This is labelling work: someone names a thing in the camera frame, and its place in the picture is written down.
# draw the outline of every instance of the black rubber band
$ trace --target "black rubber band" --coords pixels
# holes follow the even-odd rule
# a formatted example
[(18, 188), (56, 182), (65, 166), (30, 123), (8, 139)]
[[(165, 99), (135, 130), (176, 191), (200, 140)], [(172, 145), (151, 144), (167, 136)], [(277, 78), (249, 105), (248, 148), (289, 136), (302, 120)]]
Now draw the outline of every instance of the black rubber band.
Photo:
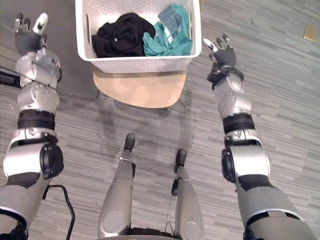
[(239, 129), (255, 129), (255, 123), (252, 116), (247, 113), (227, 116), (222, 122), (225, 134)]
[(55, 115), (47, 111), (30, 109), (24, 110), (19, 114), (18, 129), (46, 128), (55, 130), (55, 125)]

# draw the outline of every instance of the plastic basket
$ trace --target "plastic basket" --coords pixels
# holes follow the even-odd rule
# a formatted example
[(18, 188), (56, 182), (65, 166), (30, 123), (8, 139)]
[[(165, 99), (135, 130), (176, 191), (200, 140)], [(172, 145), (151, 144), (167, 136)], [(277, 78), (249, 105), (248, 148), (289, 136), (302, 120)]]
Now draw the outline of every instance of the plastic basket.
[[(114, 23), (125, 13), (136, 13), (155, 24), (169, 4), (184, 6), (190, 16), (191, 55), (97, 58), (91, 36), (106, 22)], [(75, 0), (76, 39), (79, 56), (104, 73), (155, 73), (180, 71), (201, 52), (199, 0)]]

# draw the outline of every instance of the floor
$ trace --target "floor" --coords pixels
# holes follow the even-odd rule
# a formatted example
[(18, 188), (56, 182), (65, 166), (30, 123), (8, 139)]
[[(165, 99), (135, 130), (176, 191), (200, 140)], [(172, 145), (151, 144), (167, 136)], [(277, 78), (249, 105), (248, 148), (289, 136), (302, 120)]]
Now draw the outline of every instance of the floor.
[[(303, 39), (305, 24), (320, 29), (318, 0), (207, 0), (202, 36), (227, 33), (245, 75), (256, 129), (272, 164), (271, 183), (283, 190), (320, 238), (320, 40)], [(188, 67), (182, 95), (170, 111), (122, 104), (105, 95), (73, 94), (58, 87), (56, 132), (63, 184), (75, 210), (72, 240), (97, 238), (98, 219), (127, 133), (133, 152), (132, 225), (174, 227), (176, 198), (170, 195), (179, 148), (200, 199), (207, 240), (241, 239), (243, 226), (233, 184), (221, 173), (223, 127), (211, 85), (208, 51)], [(0, 86), (0, 163), (17, 127), (19, 90)], [(0, 185), (6, 178), (0, 165)], [(29, 230), (32, 240), (64, 239), (70, 222), (61, 191), (42, 202)]]

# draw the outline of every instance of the cable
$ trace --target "cable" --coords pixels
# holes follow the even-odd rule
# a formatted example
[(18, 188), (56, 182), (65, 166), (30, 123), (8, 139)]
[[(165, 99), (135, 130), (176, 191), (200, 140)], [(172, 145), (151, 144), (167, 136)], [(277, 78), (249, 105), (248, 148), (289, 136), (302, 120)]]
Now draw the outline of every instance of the cable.
[(48, 187), (46, 188), (46, 190), (45, 190), (45, 192), (43, 194), (43, 197), (42, 197), (43, 200), (46, 199), (47, 192), (48, 192), (49, 188), (61, 188), (63, 190), (66, 205), (68, 206), (69, 211), (71, 213), (71, 222), (70, 222), (70, 225), (69, 225), (68, 233), (67, 233), (66, 238), (65, 238), (65, 240), (69, 240), (70, 236), (71, 236), (72, 229), (73, 229), (74, 224), (75, 224), (76, 215), (75, 215), (74, 208), (72, 207), (71, 202), (69, 200), (67, 189), (63, 185), (48, 185)]
[(168, 221), (168, 222), (166, 223), (165, 228), (164, 228), (164, 232), (165, 232), (165, 233), (167, 232), (167, 226), (168, 226), (168, 224), (169, 224), (169, 226), (170, 226), (170, 228), (171, 228), (170, 234), (172, 235), (172, 232), (174, 231), (174, 229), (172, 228), (170, 221)]

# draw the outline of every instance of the teal clothing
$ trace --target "teal clothing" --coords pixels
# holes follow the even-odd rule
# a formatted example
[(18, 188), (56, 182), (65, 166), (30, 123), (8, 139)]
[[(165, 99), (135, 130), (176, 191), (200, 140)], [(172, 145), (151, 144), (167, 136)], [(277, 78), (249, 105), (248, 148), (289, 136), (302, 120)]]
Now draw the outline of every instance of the teal clothing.
[(177, 4), (169, 5), (159, 14), (161, 22), (154, 25), (156, 36), (143, 34), (143, 48), (146, 56), (185, 56), (190, 55), (192, 40), (189, 36), (189, 17), (184, 8)]

